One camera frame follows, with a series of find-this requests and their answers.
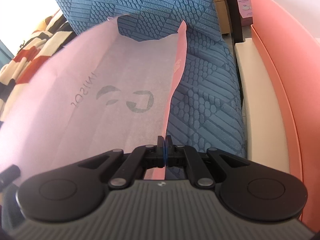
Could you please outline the pink fabric bag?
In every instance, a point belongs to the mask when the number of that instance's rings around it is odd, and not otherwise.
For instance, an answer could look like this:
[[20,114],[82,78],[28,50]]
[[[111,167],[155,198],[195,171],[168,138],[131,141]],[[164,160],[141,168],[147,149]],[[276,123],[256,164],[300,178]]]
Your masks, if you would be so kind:
[[165,135],[186,62],[187,25],[136,41],[112,18],[82,33],[23,86],[1,126],[1,169],[20,184],[49,170]]

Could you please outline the blue textured mattress cover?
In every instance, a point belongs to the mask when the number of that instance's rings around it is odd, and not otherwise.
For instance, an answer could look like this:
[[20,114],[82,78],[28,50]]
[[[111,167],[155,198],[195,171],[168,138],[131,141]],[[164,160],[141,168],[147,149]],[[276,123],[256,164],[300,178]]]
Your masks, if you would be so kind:
[[187,57],[174,92],[168,134],[200,152],[215,147],[245,157],[240,85],[233,54],[222,38],[213,0],[56,0],[80,34],[118,16],[119,31],[137,41],[173,34],[187,24]]

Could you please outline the cream folding chair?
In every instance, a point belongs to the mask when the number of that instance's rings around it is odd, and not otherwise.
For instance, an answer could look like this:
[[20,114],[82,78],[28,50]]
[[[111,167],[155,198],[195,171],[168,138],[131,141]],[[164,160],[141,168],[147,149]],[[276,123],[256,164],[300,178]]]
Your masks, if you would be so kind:
[[237,0],[226,0],[232,46],[241,79],[247,157],[251,161],[294,176],[299,169],[290,162],[288,140],[279,102],[264,64],[259,36],[253,27],[243,38]]

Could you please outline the striped red black white blanket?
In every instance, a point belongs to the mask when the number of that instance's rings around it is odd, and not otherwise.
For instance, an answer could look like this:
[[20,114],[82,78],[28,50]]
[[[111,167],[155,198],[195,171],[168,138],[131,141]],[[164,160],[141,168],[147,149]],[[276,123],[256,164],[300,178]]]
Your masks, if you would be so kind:
[[37,26],[17,55],[1,68],[1,123],[35,73],[75,37],[61,10]]

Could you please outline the pink cardboard box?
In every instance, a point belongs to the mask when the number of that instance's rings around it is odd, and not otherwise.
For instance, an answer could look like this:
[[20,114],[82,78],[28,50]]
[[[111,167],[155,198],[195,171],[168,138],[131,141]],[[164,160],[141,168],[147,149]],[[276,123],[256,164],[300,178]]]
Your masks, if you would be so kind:
[[251,0],[252,38],[276,93],[290,173],[308,190],[302,221],[319,230],[319,0]]

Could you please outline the small pink package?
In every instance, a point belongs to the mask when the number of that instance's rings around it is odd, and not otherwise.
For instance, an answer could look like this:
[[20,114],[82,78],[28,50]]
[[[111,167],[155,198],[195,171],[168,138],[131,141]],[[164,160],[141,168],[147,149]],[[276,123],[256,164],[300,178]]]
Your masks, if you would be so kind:
[[249,26],[253,23],[253,12],[251,6],[251,0],[237,0],[239,12],[240,12],[240,20],[241,26]]

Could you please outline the wooden cabinet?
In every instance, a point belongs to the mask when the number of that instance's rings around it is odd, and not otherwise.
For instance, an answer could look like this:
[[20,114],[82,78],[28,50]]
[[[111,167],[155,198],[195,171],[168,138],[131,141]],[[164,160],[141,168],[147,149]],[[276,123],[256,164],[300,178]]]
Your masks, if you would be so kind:
[[231,20],[229,19],[229,10],[227,0],[213,0],[217,17],[219,20],[220,31],[223,36],[231,35]]

